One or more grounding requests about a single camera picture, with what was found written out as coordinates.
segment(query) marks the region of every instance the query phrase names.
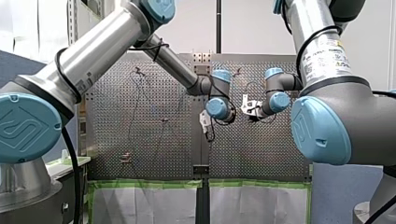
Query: wall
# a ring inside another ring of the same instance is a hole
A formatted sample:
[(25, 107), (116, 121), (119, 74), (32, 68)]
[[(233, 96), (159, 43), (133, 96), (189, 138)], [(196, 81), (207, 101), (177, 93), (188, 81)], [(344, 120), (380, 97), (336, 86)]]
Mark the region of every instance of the wall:
[[(78, 32), (85, 34), (99, 18), (77, 4)], [(68, 46), (68, 19), (67, 0), (0, 0), (0, 50), (49, 63)]]
[[(355, 74), (376, 90), (389, 87), (393, 4), (367, 1), (342, 37)], [(223, 1), (223, 53), (295, 54), (292, 37), (282, 19), (272, 14), (272, 5), (272, 0)], [(177, 52), (215, 50), (216, 1), (177, 1), (177, 15), (157, 33)]]

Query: robotic arm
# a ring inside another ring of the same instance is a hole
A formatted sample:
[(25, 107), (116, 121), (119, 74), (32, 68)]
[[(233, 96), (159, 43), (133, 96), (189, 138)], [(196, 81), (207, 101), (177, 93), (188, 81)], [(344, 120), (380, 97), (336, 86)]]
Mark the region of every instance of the robotic arm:
[(298, 76), (279, 68), (265, 73), (266, 101), (244, 98), (242, 110), (259, 119), (289, 105), (284, 91), (301, 91), (291, 111), (297, 148), (311, 161), (343, 164), (396, 164), (396, 101), (373, 95), (355, 76), (340, 40), (342, 29), (358, 17), (363, 0), (279, 0), (291, 27)]
[(230, 117), (227, 72), (193, 73), (153, 34), (174, 15), (174, 1), (124, 1), (74, 45), (60, 50), (54, 62), (33, 76), (17, 76), (0, 89), (1, 221), (15, 223), (20, 217), (4, 213), (3, 208), (10, 211), (15, 204), (40, 203), (59, 191), (59, 183), (51, 182), (41, 157), (58, 141), (82, 95), (131, 46), (152, 49), (146, 51), (148, 56), (155, 57), (189, 94), (210, 94), (212, 100), (220, 101), (210, 106), (211, 116)]

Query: pegboard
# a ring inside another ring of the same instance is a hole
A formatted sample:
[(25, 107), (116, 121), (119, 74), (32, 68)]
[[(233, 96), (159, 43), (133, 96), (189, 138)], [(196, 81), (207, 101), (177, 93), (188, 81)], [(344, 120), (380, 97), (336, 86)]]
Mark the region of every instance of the pegboard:
[[(180, 57), (188, 64), (193, 55)], [(294, 57), (210, 55), (205, 63), (229, 69), (234, 77), (231, 98), (239, 107), (242, 94), (263, 99), (265, 69), (294, 70)], [(86, 94), (87, 147), (93, 155), (90, 179), (192, 179), (194, 150), (208, 151), (210, 176), (306, 181), (309, 163), (296, 149), (290, 111), (272, 124), (249, 123), (238, 113), (234, 124), (215, 125), (213, 145), (196, 144), (203, 106), (158, 64), (140, 53), (123, 56)]]
[[(269, 55), (211, 57), (214, 69), (233, 73), (230, 97), (237, 107), (243, 94), (248, 94), (249, 100), (265, 100), (264, 72), (281, 67), (295, 73), (294, 60), (293, 56)], [(309, 161), (292, 140), (290, 107), (264, 122), (249, 123), (239, 112), (233, 125), (215, 126), (216, 140), (209, 146), (211, 177), (309, 181)]]

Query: wire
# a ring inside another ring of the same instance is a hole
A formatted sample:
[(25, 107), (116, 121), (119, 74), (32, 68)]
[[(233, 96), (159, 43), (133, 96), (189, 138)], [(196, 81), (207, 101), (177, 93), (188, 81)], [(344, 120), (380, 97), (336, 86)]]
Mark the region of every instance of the wire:
[(390, 91), (373, 91), (373, 94), (375, 95), (385, 95), (390, 98), (395, 98), (396, 99), (396, 93), (395, 92), (390, 92)]
[(64, 137), (64, 142), (66, 143), (67, 150), (69, 151), (70, 159), (72, 161), (73, 176), (75, 182), (75, 211), (73, 223), (79, 223), (79, 210), (81, 206), (81, 183), (79, 180), (79, 167), (76, 151), (74, 150), (72, 140), (70, 139), (69, 132), (66, 128), (62, 128), (62, 136)]
[(62, 53), (67, 50), (67, 49), (60, 49), (58, 52), (55, 54), (54, 62), (56, 69), (58, 70), (59, 75), (61, 76), (62, 80), (69, 86), (70, 90), (73, 92), (73, 94), (76, 96), (76, 104), (81, 103), (82, 96), (79, 93), (78, 89), (73, 85), (73, 83), (70, 81), (70, 79), (64, 74), (64, 69), (61, 67), (60, 59)]
[(282, 2), (282, 12), (281, 12), (281, 14), (282, 14), (283, 22), (285, 22), (286, 29), (288, 29), (289, 34), (292, 35), (292, 31), (291, 31), (291, 28), (290, 28), (289, 23), (288, 23), (288, 18), (286, 17), (286, 0), (283, 0), (283, 2)]
[(257, 81), (250, 81), (247, 83), (247, 85), (245, 86), (244, 92), (248, 92), (248, 87), (252, 84), (256, 84), (257, 86), (259, 86), (260, 88), (262, 88), (263, 90), (265, 90), (264, 86), (262, 84), (260, 84)]
[(256, 107), (256, 108), (254, 109), (254, 113), (255, 113), (255, 115), (256, 115), (256, 119), (257, 119), (259, 122), (264, 123), (264, 124), (272, 124), (272, 123), (276, 120), (276, 114), (274, 114), (273, 119), (271, 119), (270, 121), (266, 121), (269, 117), (268, 117), (268, 118), (265, 118), (265, 119), (259, 118), (259, 115), (257, 114), (257, 110), (256, 110), (256, 109), (257, 109), (257, 108), (260, 108), (260, 106), (256, 104), (255, 107)]
[(152, 47), (147, 47), (147, 48), (137, 48), (137, 49), (128, 49), (128, 50), (132, 50), (132, 51), (151, 50), (151, 49), (160, 49), (161, 47), (169, 48), (169, 44), (159, 44), (159, 45), (152, 46)]
[(305, 42), (301, 45), (300, 50), (298, 51), (297, 54), (297, 60), (296, 60), (296, 66), (297, 66), (297, 75), (300, 81), (302, 80), (301, 72), (300, 72), (300, 67), (301, 67), (301, 59), (303, 58), (304, 51), (306, 48), (309, 46), (309, 44), (316, 39), (321, 33), (328, 31), (328, 30), (337, 30), (338, 34), (341, 34), (343, 32), (343, 29), (339, 26), (336, 25), (331, 25), (331, 26), (326, 26), (323, 29), (320, 29), (316, 32), (314, 32), (311, 36), (309, 36), (308, 39), (305, 40)]
[(387, 203), (385, 203), (381, 208), (379, 208), (364, 224), (373, 224), (382, 214), (384, 214), (388, 209), (390, 209), (394, 204), (396, 204), (396, 195), (393, 196)]

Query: blue joint cover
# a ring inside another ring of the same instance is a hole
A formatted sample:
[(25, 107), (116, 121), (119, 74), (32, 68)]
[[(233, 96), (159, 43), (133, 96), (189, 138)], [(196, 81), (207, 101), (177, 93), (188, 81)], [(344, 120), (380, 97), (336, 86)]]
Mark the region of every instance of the blue joint cover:
[(227, 103), (218, 97), (209, 100), (205, 109), (207, 114), (213, 119), (227, 119), (230, 110)]
[(288, 108), (290, 104), (290, 97), (285, 92), (277, 92), (271, 96), (270, 108), (275, 113), (279, 113)]
[(270, 68), (267, 71), (265, 71), (264, 76), (265, 76), (265, 79), (268, 79), (274, 75), (282, 74), (282, 73), (283, 73), (283, 69), (278, 68), (278, 67), (273, 67), (273, 68)]
[(143, 7), (161, 24), (166, 24), (175, 17), (175, 0), (142, 0)]
[(282, 12), (282, 3), (284, 0), (274, 0), (273, 13), (279, 15)]
[(212, 77), (231, 83), (231, 73), (228, 70), (214, 70)]
[(40, 158), (57, 143), (58, 111), (45, 100), (23, 93), (0, 94), (0, 163)]
[(298, 99), (291, 110), (291, 130), (297, 148), (311, 161), (344, 165), (351, 143), (337, 114), (316, 97)]

